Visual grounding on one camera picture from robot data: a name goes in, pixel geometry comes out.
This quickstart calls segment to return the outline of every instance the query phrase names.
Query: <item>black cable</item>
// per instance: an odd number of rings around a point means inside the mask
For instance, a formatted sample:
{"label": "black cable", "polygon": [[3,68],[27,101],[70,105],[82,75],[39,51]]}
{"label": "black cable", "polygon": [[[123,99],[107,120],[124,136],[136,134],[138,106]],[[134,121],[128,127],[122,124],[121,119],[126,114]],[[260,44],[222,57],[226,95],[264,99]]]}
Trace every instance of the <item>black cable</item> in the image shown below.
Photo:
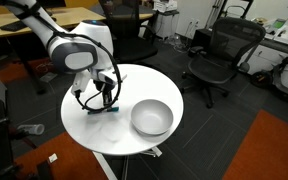
{"label": "black cable", "polygon": [[180,52],[180,53],[185,53],[185,52],[188,51],[188,49],[187,49],[187,50],[182,50],[182,48],[186,48],[187,45],[188,45],[188,43],[187,43],[187,42],[188,42],[187,32],[188,32],[189,29],[192,28],[191,25],[192,25],[192,22],[190,22],[190,23],[188,24],[187,29],[186,29],[186,32],[185,32],[186,44],[182,43],[182,41],[181,41],[181,44],[178,44],[178,45],[175,44],[175,45],[173,46],[173,48],[174,48],[176,51]]}
{"label": "black cable", "polygon": [[117,77],[117,85],[118,85],[118,87],[117,87],[116,95],[115,95],[114,99],[110,103],[105,105],[104,107],[99,108],[99,109],[93,109],[91,107],[88,107],[87,104],[83,104],[80,101],[79,98],[80,98],[81,91],[80,90],[75,91],[75,98],[77,99],[78,103],[82,106],[82,109],[86,109],[88,111],[98,113],[98,112],[104,111],[105,109],[110,108],[118,100],[118,97],[119,97],[119,94],[120,94],[120,91],[121,91],[121,84],[122,84],[121,74],[120,74],[120,71],[118,69],[117,62],[115,61],[113,55],[100,42],[97,42],[94,39],[92,39],[92,38],[90,38],[90,37],[88,37],[86,35],[82,35],[82,34],[69,34],[69,33],[66,33],[66,32],[59,32],[49,22],[47,22],[44,18],[42,18],[38,12],[32,12],[27,5],[21,5],[21,4],[17,3],[17,2],[13,2],[13,1],[6,1],[5,5],[16,7],[16,8],[21,9],[24,12],[30,13],[33,17],[35,17],[42,24],[44,24],[46,27],[48,27],[50,30],[52,30],[54,32],[53,36],[47,42],[46,48],[48,48],[50,41],[53,38],[57,37],[57,36],[60,36],[62,38],[65,38],[65,37],[68,37],[68,38],[81,37],[81,38],[90,40],[97,47],[101,48],[103,51],[105,51],[107,53],[107,55],[109,56],[109,58],[110,58],[110,60],[112,62],[112,65],[113,65],[113,68],[114,68],[114,71],[115,71],[115,74],[116,74],[116,77]]}
{"label": "black cable", "polygon": [[98,93],[96,93],[96,94],[93,95],[92,97],[88,98],[88,99],[85,101],[84,106],[87,106],[87,103],[88,103],[91,99],[95,98],[96,96],[98,96],[98,95],[101,94],[101,93],[102,93],[102,91],[99,91]]}
{"label": "black cable", "polygon": [[158,28],[158,30],[156,31],[156,34],[157,34],[158,32],[160,32],[160,30],[161,30],[161,27],[162,27],[162,24],[163,24],[163,17],[164,17],[164,16],[161,17],[161,22],[160,22],[161,25],[160,25],[160,27]]}

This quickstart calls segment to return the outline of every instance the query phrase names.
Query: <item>bottle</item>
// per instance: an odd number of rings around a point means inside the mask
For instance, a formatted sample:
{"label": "bottle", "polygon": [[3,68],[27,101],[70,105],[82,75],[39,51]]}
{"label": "bottle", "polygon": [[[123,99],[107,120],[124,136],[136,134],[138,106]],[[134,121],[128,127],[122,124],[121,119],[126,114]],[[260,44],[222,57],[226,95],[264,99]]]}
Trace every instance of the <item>bottle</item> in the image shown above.
{"label": "bottle", "polygon": [[18,130],[24,130],[29,135],[41,135],[44,132],[43,124],[31,124],[31,125],[20,125],[17,127]]}

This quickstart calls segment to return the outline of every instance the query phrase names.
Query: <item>chair wheel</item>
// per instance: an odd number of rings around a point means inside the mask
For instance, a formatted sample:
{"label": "chair wheel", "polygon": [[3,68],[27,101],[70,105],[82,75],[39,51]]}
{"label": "chair wheel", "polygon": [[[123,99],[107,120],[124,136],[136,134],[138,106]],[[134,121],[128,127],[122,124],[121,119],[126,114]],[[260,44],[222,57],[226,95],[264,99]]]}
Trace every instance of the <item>chair wheel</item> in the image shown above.
{"label": "chair wheel", "polygon": [[229,92],[225,92],[222,94],[223,97],[227,97],[230,93]]}
{"label": "chair wheel", "polygon": [[184,94],[185,89],[184,88],[180,88],[180,92],[181,92],[181,94]]}
{"label": "chair wheel", "polygon": [[211,108],[213,107],[213,104],[206,104],[206,107],[207,107],[208,109],[211,109]]}
{"label": "chair wheel", "polygon": [[187,74],[186,74],[186,72],[183,72],[182,79],[186,79],[186,78],[187,78]]}

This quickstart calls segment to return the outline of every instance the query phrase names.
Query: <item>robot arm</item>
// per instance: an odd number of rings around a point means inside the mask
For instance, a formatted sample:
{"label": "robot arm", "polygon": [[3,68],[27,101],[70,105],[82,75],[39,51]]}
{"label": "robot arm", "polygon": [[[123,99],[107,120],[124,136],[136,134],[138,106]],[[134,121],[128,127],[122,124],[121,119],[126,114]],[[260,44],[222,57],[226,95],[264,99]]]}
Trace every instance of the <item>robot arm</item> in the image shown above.
{"label": "robot arm", "polygon": [[122,79],[111,55],[111,34],[105,24],[84,20],[68,32],[57,25],[36,0],[0,0],[0,5],[5,6],[40,38],[56,69],[76,74],[72,93],[77,99],[90,79],[101,84],[101,87],[97,85],[99,91],[103,91],[105,85],[110,86],[106,93],[110,93],[118,84],[116,97],[104,102],[101,109],[89,108],[78,99],[83,109],[100,112],[112,106],[119,95]]}

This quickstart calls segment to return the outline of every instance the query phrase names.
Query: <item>orange carpet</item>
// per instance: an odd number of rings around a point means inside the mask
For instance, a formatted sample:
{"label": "orange carpet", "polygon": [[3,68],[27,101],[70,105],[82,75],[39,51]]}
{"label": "orange carpet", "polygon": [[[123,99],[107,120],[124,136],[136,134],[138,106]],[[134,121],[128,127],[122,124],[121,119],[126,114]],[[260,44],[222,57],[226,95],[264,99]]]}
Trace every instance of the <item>orange carpet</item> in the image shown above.
{"label": "orange carpet", "polygon": [[17,174],[18,179],[36,173],[36,165],[54,153],[58,159],[49,163],[54,180],[108,179],[93,153],[76,143],[66,132],[17,158],[15,162],[23,165]]}
{"label": "orange carpet", "polygon": [[[3,83],[9,83],[11,81],[27,78],[29,76],[20,60],[15,61],[17,61],[17,63],[10,61],[4,64],[3,68],[0,69],[0,80]],[[41,77],[47,72],[54,70],[53,66],[50,64],[49,58],[29,61],[28,63],[38,77]]]}
{"label": "orange carpet", "polygon": [[224,180],[288,180],[288,124],[261,110]]}

